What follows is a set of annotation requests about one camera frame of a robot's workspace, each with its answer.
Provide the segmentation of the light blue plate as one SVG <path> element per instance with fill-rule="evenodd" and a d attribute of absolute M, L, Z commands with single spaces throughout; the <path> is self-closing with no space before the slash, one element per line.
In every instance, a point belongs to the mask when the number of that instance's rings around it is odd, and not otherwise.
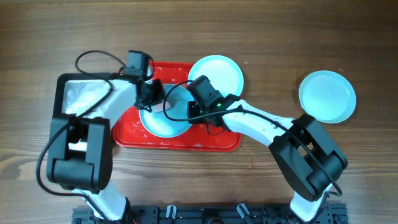
<path fill-rule="evenodd" d="M 341 123 L 356 109 L 352 84 L 339 73 L 318 70 L 307 75 L 298 89 L 304 111 L 322 123 Z"/>
<path fill-rule="evenodd" d="M 184 87 L 176 87 L 167 98 L 171 108 L 167 109 L 166 113 L 175 119 L 188 118 L 189 101 L 193 101 L 192 95 Z M 141 110 L 139 117 L 148 132 L 161 138 L 174 138 L 183 134 L 192 126 L 188 121 L 172 121 L 166 118 L 162 112 L 162 104 L 160 104 L 160 112 Z"/>
<path fill-rule="evenodd" d="M 240 96 L 244 88 L 243 72 L 236 62 L 223 55 L 209 55 L 197 61 L 190 69 L 188 80 L 206 76 L 223 96 Z"/>

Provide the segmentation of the pink sponge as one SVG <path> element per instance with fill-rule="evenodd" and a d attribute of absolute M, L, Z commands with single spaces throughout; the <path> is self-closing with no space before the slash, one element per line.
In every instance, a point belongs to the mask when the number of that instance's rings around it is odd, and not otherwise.
<path fill-rule="evenodd" d="M 167 111 L 171 109 L 171 104 L 168 101 L 162 100 L 161 102 L 157 103 L 152 107 L 153 112 L 155 113 L 162 113 L 163 111 Z"/>

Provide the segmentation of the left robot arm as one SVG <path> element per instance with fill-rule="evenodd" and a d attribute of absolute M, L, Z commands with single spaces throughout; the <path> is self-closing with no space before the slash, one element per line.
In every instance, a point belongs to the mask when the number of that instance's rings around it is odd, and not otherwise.
<path fill-rule="evenodd" d="M 77 73 L 58 77 L 50 137 L 36 165 L 46 192 L 81 197 L 95 223 L 138 223 L 127 197 L 111 181 L 112 128 L 129 108 L 151 112 L 165 91 L 154 76 L 154 59 L 131 50 L 114 73 Z"/>

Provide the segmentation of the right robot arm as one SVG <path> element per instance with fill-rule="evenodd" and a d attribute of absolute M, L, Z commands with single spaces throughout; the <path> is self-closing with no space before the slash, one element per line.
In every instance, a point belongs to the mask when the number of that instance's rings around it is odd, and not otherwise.
<path fill-rule="evenodd" d="M 290 209 L 299 219 L 314 221 L 327 197 L 341 196 L 336 181 L 348 160 L 313 116 L 293 119 L 266 113 L 234 94 L 223 96 L 204 75 L 190 82 L 187 90 L 193 96 L 190 122 L 240 133 L 269 148 L 294 190 Z"/>

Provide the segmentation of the red plastic tray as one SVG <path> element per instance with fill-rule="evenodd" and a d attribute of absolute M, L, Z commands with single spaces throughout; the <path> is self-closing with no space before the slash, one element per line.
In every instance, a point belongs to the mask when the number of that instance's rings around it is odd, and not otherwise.
<path fill-rule="evenodd" d="M 242 135 L 211 126 L 206 128 L 205 124 L 193 124 L 180 136 L 160 138 L 146 130 L 139 110 L 132 107 L 113 126 L 113 139 L 120 146 L 130 148 L 230 152 L 239 146 Z"/>

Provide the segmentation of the black water tray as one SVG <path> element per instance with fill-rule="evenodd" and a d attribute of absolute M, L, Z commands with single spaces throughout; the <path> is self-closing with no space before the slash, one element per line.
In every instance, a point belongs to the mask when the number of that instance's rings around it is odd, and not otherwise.
<path fill-rule="evenodd" d="M 61 114 L 80 115 L 97 103 L 109 91 L 109 85 L 103 80 L 110 73 L 96 73 L 94 77 L 80 73 L 65 73 L 57 80 L 52 117 Z M 123 112 L 116 102 L 115 94 L 111 94 L 85 118 L 107 118 L 111 125 L 121 117 Z"/>

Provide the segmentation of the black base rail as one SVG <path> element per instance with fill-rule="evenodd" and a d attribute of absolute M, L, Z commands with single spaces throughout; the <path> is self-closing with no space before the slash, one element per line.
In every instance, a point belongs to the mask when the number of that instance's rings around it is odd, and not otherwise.
<path fill-rule="evenodd" d="M 302 221 L 287 203 L 262 206 L 213 206 L 213 207 L 158 207 L 132 206 L 136 221 L 143 224 L 205 224 L 205 223 L 326 223 L 348 224 L 348 211 L 344 203 L 326 202 L 318 215 L 309 222 Z M 71 223 L 104 223 L 94 216 L 90 208 L 73 209 Z"/>

